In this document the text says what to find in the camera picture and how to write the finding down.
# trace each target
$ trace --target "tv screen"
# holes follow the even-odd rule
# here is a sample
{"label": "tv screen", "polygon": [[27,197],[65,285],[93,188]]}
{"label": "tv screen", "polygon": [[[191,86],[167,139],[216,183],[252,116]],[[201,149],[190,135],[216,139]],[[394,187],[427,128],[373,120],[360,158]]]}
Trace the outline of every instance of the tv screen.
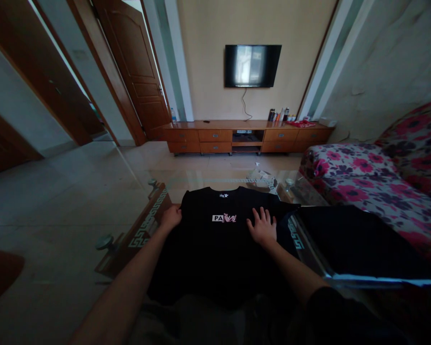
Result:
{"label": "tv screen", "polygon": [[225,87],[273,87],[281,47],[226,45]]}

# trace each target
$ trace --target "floral sofa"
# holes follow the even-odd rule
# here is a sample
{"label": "floral sofa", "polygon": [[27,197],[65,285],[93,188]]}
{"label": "floral sofa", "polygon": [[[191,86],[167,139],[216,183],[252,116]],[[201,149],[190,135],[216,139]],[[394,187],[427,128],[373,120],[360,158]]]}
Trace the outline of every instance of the floral sofa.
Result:
{"label": "floral sofa", "polygon": [[375,213],[431,262],[431,103],[375,144],[310,147],[300,172],[330,204]]}

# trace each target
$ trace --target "water bottle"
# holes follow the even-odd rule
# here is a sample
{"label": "water bottle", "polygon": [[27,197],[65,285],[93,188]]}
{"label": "water bottle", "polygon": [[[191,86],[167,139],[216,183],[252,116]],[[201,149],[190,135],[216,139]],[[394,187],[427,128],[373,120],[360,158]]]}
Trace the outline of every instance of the water bottle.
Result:
{"label": "water bottle", "polygon": [[174,111],[174,108],[171,108],[171,117],[172,123],[177,123],[176,112]]}

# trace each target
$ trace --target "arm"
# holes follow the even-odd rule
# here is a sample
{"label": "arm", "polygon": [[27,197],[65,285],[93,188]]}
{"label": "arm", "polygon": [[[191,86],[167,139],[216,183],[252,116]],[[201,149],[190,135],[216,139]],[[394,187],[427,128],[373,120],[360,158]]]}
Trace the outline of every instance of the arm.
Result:
{"label": "arm", "polygon": [[270,213],[255,209],[255,225],[248,219],[249,231],[278,264],[280,270],[307,311],[316,344],[407,344],[395,328],[376,318],[361,303],[343,298],[320,276],[288,253],[276,242],[276,219],[271,224]]}
{"label": "arm", "polygon": [[94,304],[71,344],[122,344],[129,335],[147,292],[163,244],[180,223],[181,210],[172,206],[163,214],[153,237],[134,256]]}
{"label": "arm", "polygon": [[248,219],[248,228],[255,242],[260,244],[279,266],[281,272],[305,307],[310,297],[320,288],[328,287],[320,276],[308,266],[297,260],[276,242],[276,218],[273,224],[268,210],[260,208],[260,215],[253,208],[255,225]]}

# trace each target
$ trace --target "open shelf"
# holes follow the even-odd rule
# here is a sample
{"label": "open shelf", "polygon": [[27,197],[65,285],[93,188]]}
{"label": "open shelf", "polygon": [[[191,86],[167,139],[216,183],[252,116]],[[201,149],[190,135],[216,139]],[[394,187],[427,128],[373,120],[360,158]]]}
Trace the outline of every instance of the open shelf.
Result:
{"label": "open shelf", "polygon": [[261,146],[233,146],[231,151],[236,152],[260,152]]}
{"label": "open shelf", "polygon": [[254,130],[249,134],[237,135],[236,131],[233,131],[231,146],[243,147],[243,146],[261,146],[263,141],[263,130]]}

